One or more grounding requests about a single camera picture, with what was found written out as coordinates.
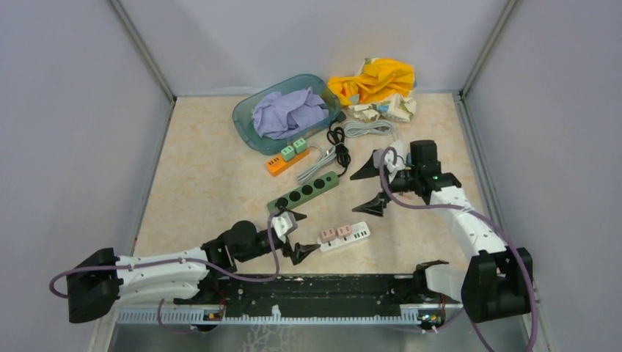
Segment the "green power strip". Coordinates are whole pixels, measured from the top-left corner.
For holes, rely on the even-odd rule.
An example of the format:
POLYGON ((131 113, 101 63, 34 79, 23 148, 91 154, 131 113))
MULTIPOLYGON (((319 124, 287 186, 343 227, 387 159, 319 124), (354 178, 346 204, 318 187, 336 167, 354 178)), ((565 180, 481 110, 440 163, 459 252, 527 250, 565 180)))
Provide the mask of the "green power strip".
POLYGON ((327 172, 314 180, 279 196, 266 204, 269 212, 277 209, 293 210, 310 200, 331 191, 340 184, 340 177, 335 172, 327 172))

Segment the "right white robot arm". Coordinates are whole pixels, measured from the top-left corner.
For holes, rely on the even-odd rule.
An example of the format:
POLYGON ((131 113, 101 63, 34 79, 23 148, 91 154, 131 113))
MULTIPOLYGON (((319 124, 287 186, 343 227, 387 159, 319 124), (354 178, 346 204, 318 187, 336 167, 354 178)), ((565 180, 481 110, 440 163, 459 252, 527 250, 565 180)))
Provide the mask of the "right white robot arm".
POLYGON ((374 150, 368 161, 350 177, 379 177, 381 191, 355 212, 383 216, 396 194, 412 192, 448 226, 466 259, 462 270, 444 260, 417 265, 413 292, 422 302, 439 294, 462 303, 475 323, 530 313, 535 302, 533 260, 524 248, 511 248, 496 224, 471 205, 458 178, 442 171, 436 142, 417 140, 403 157, 394 147, 374 150))

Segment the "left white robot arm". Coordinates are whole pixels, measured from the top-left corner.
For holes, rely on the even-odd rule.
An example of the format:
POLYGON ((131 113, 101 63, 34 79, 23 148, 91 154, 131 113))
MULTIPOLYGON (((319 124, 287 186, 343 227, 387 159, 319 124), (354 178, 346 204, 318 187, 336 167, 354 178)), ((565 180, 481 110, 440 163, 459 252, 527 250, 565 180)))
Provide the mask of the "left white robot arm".
POLYGON ((298 265, 318 250, 317 243, 289 240, 305 217, 280 208, 270 214, 264 230, 238 221, 213 240, 172 254, 132 257, 118 255, 111 247, 99 249, 61 275, 65 294, 56 290, 55 279, 49 288, 67 300, 68 320, 74 324, 97 320, 125 304, 209 304, 219 296, 222 277, 271 282, 279 276, 280 256, 298 265))

